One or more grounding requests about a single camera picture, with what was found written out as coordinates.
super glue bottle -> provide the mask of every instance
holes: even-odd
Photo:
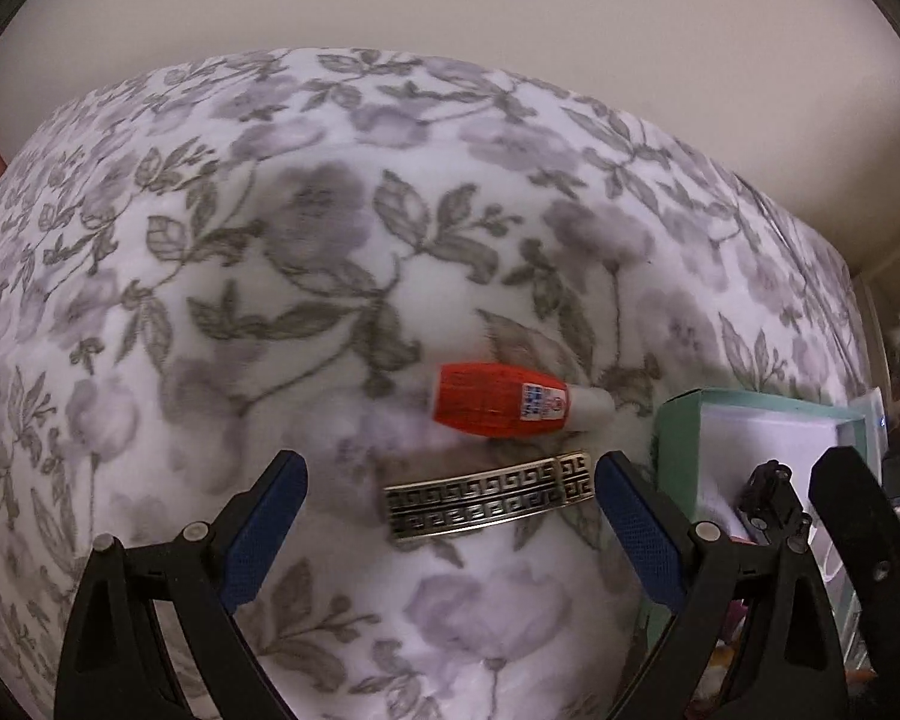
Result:
[[[434,420],[492,439],[592,430],[615,410],[604,389],[499,362],[442,365],[433,397]]]

fabric surface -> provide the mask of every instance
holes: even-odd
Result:
[[[398,548],[381,485],[578,448],[649,467],[668,397],[845,403],[862,338],[813,230],[537,79],[284,50],[98,90],[0,181],[0,672],[49,717],[93,535],[172,538],[287,447],[310,493],[237,618],[301,718],[602,716],[639,592],[596,506]],[[480,360],[617,412],[534,442],[432,423],[436,366]]]

teal box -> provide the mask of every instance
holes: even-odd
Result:
[[[831,446],[853,446],[879,479],[880,458],[869,444],[866,418],[856,410],[736,389],[694,389],[656,413],[656,483],[691,522],[708,519],[730,536],[748,538],[734,503],[756,466],[768,460],[789,466],[794,491],[813,514],[807,497],[813,464]],[[816,517],[810,547],[847,644],[856,601],[840,556]],[[651,605],[644,614],[653,643],[669,614]]]

beige wall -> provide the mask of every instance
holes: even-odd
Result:
[[[0,40],[0,148],[137,71],[375,46],[536,74],[725,161],[860,263],[900,228],[900,42],[869,0],[31,0]]]

metal hair clip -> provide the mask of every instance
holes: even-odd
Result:
[[[485,528],[592,497],[586,452],[384,488],[386,519],[398,541]]]

